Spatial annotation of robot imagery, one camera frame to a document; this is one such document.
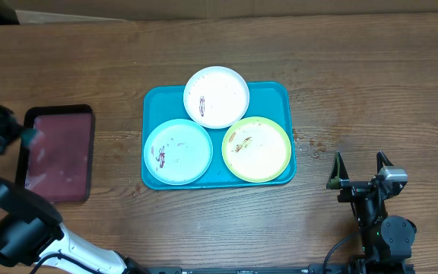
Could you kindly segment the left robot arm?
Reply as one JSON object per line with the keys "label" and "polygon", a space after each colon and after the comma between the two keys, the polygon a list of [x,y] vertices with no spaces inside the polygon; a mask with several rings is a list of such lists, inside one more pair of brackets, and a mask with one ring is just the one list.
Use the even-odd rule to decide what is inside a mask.
{"label": "left robot arm", "polygon": [[[26,146],[37,137],[0,105],[0,155],[15,140]],[[146,273],[133,259],[104,250],[69,231],[56,208],[43,197],[0,177],[0,265],[41,266],[68,273]]]}

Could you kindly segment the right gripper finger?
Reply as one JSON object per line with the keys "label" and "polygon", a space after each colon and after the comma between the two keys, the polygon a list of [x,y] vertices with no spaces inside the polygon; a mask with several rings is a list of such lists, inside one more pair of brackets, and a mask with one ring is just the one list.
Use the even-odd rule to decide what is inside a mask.
{"label": "right gripper finger", "polygon": [[340,190],[341,188],[346,187],[348,183],[349,176],[342,160],[341,153],[336,151],[332,172],[326,184],[326,188],[328,190]]}
{"label": "right gripper finger", "polygon": [[393,163],[386,157],[382,151],[376,153],[377,173],[379,173],[385,166],[392,166]]}

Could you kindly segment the green and pink sponge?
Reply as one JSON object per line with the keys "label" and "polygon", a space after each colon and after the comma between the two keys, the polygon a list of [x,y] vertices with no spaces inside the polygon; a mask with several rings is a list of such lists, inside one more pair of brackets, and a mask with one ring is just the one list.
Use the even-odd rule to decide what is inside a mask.
{"label": "green and pink sponge", "polygon": [[43,140],[45,139],[45,134],[35,128],[28,128],[25,129],[21,133],[21,144],[28,150],[37,147],[41,143],[43,143]]}

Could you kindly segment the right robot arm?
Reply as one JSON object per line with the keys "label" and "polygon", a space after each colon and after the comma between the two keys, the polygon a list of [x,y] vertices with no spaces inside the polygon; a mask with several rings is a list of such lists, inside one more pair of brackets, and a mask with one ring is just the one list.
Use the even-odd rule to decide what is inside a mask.
{"label": "right robot arm", "polygon": [[[385,201],[397,196],[408,183],[408,174],[379,151],[376,154],[377,174],[369,181],[351,181],[337,151],[328,190],[338,190],[339,202],[351,205],[358,231],[339,241],[322,263],[323,273],[413,273],[405,263],[412,255],[411,246],[417,233],[416,225],[401,216],[389,215]],[[359,236],[363,253],[352,256],[346,266],[329,266],[334,251],[351,238]]]}

